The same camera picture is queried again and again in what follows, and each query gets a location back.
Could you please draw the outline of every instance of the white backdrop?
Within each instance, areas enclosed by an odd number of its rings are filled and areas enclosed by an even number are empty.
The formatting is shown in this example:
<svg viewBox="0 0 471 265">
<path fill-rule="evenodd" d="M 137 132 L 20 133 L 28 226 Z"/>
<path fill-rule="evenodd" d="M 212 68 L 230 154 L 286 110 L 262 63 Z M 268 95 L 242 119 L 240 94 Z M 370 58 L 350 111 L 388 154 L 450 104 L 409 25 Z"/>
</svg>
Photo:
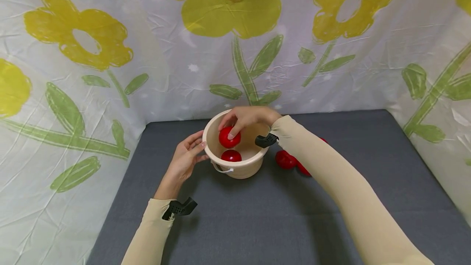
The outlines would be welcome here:
<svg viewBox="0 0 471 265">
<path fill-rule="evenodd" d="M 2 265 L 84 264 L 146 123 L 246 104 L 390 110 L 471 222 L 471 0 L 0 10 Z"/>
</svg>

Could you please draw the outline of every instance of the red ball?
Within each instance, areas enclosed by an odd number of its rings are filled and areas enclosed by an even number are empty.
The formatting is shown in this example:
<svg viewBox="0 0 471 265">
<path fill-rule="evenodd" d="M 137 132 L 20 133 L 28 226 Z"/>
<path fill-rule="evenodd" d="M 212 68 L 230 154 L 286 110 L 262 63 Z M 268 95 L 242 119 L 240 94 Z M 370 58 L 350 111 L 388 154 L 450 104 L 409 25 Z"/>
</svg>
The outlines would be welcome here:
<svg viewBox="0 0 471 265">
<path fill-rule="evenodd" d="M 229 132 L 232 130 L 232 126 L 225 127 L 219 132 L 219 143 L 225 148 L 233 148 L 240 143 L 240 132 L 237 133 L 235 138 L 228 139 L 227 136 Z"/>
<path fill-rule="evenodd" d="M 311 177 L 311 174 L 306 170 L 306 168 L 304 168 L 303 164 L 301 164 L 299 161 L 298 161 L 298 170 L 301 172 L 301 174 L 303 174 L 304 176 L 309 176 Z"/>
<path fill-rule="evenodd" d="M 283 169 L 291 169 L 298 162 L 295 157 L 291 156 L 291 154 L 285 150 L 280 150 L 278 153 L 276 153 L 275 160 L 278 166 Z"/>
<path fill-rule="evenodd" d="M 222 153 L 221 159 L 227 162 L 240 162 L 242 161 L 242 156 L 236 150 L 226 150 Z"/>
</svg>

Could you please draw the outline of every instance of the bucket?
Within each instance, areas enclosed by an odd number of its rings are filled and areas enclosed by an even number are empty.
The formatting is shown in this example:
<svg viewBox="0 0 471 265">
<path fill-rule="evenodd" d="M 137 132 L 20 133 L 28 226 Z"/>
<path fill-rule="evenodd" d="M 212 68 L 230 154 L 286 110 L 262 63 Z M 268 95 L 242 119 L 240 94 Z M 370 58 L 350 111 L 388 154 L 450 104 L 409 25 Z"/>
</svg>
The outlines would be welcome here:
<svg viewBox="0 0 471 265">
<path fill-rule="evenodd" d="M 255 138 L 258 135 L 266 137 L 270 132 L 270 127 L 265 124 L 257 123 L 248 126 L 241 131 L 241 141 L 233 150 L 238 151 L 242 156 L 241 162 L 227 162 L 222 160 L 221 154 L 227 150 L 219 143 L 218 126 L 222 118 L 229 113 L 230 110 L 219 113 L 212 118 L 203 131 L 203 141 L 207 145 L 204 151 L 211 160 L 211 163 L 217 172 L 225 173 L 236 179 L 245 179 L 257 173 L 260 169 L 263 156 L 267 153 L 268 148 L 261 148 L 255 144 Z"/>
</svg>

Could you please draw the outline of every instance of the hand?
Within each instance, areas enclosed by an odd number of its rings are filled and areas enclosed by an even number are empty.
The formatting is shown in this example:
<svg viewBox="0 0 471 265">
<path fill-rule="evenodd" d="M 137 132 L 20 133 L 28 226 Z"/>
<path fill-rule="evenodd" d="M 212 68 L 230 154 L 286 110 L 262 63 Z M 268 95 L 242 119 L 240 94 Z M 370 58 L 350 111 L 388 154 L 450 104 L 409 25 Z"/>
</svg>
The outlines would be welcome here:
<svg viewBox="0 0 471 265">
<path fill-rule="evenodd" d="M 227 136 L 227 138 L 232 139 L 247 126 L 255 123 L 265 123 L 271 127 L 280 117 L 280 114 L 268 107 L 235 107 L 223 117 L 218 130 L 221 131 L 224 127 L 233 125 Z"/>
<path fill-rule="evenodd" d="M 190 135 L 177 145 L 154 199 L 175 199 L 183 182 L 191 176 L 195 164 L 209 158 L 207 155 L 198 156 L 206 146 L 206 142 L 202 142 L 202 135 L 203 130 Z"/>
</svg>

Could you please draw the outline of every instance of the black clip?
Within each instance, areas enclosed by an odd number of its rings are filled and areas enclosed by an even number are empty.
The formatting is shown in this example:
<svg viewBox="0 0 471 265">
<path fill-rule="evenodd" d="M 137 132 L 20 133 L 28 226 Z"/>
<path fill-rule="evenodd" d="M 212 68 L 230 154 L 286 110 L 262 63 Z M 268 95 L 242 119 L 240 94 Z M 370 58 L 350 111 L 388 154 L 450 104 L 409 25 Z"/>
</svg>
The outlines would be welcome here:
<svg viewBox="0 0 471 265">
<path fill-rule="evenodd" d="M 170 205 L 162 216 L 162 219 L 170 220 L 172 214 L 181 216 L 189 215 L 191 212 L 193 212 L 196 206 L 198 206 L 198 204 L 192 198 L 188 198 L 188 200 L 186 200 L 186 202 L 183 204 L 177 200 L 173 200 L 170 202 Z"/>
<path fill-rule="evenodd" d="M 275 144 L 278 140 L 279 138 L 276 135 L 268 133 L 267 137 L 263 137 L 262 135 L 257 136 L 255 138 L 255 144 L 261 148 L 266 148 Z"/>
</svg>

